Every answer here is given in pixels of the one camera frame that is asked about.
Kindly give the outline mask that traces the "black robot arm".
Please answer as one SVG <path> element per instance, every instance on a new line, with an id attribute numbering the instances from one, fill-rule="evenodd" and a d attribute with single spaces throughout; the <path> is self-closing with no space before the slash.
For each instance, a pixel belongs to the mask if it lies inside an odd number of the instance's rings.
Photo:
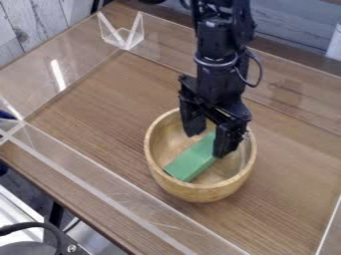
<path id="1" fill-rule="evenodd" d="M 250 0 L 190 0 L 197 37 L 197 75 L 182 75 L 180 113 L 185 133 L 194 136 L 216 124 L 213 152 L 225 157 L 244 140 L 252 113 L 242 102 L 248 86 L 249 62 L 254 55 L 248 44 L 256 23 Z"/>

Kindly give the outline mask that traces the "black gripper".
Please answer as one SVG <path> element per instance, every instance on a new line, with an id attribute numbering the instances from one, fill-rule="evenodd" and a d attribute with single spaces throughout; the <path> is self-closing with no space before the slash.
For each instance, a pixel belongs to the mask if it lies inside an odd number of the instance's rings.
<path id="1" fill-rule="evenodd" d="M 213 156 L 224 158 L 244 141 L 252 113 L 241 95 L 248 75 L 249 57 L 244 56 L 228 69 L 197 67 L 197 77 L 181 76 L 180 113 L 188 136 L 200 135 L 206 121 L 216 124 Z"/>

